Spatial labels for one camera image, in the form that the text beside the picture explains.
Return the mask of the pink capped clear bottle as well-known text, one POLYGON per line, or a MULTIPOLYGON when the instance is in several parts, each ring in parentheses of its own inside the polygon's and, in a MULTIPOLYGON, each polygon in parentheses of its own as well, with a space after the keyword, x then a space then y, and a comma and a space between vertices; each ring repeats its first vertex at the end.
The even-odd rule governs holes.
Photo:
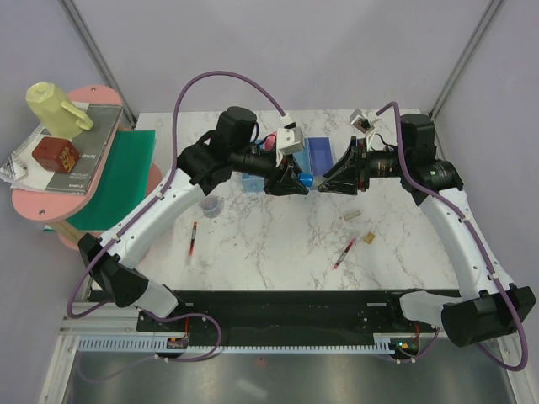
POLYGON ((268 134, 261 142, 260 146, 265 151, 272 151, 275 149, 276 133, 268 134))

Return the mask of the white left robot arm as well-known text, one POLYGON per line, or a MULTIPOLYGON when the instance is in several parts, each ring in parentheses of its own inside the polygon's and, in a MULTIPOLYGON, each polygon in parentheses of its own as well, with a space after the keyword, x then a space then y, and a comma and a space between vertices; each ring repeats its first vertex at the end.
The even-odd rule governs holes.
POLYGON ((272 149, 252 140, 259 128, 254 112, 233 106, 219 115, 215 129, 186 147, 157 186, 124 219, 95 237, 85 234, 78 249, 89 276, 118 306, 150 311, 167 331, 184 324, 184 309, 163 284, 136 270, 143 255, 164 231, 190 206, 200 203, 232 173, 264 178, 264 191, 274 196, 306 195, 312 179, 294 158, 304 146, 304 135, 285 115, 275 132, 272 149))

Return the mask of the blue glue stick grey cap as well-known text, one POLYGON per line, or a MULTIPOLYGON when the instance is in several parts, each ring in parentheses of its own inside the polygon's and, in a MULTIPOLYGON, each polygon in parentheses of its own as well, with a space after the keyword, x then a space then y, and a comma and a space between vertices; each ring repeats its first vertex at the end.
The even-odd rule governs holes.
POLYGON ((315 178, 310 173, 299 173, 298 179, 308 189, 314 186, 315 178))

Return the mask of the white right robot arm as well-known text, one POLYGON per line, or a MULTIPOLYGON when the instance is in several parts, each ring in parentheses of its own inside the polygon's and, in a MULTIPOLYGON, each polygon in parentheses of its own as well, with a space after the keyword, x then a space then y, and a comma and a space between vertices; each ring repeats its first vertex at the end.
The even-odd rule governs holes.
POLYGON ((426 290, 402 293, 386 309, 387 325, 405 331, 415 321, 441 327, 458 347, 522 333, 536 303, 530 287, 519 287, 502 269, 475 229, 463 182, 452 163, 436 156, 435 125, 424 114, 396 120, 398 139, 382 150, 371 147, 378 118, 356 110, 350 123, 363 137, 352 137, 344 155, 323 175, 318 190, 356 195, 373 178, 399 178, 441 239, 455 271, 459 297, 426 290))

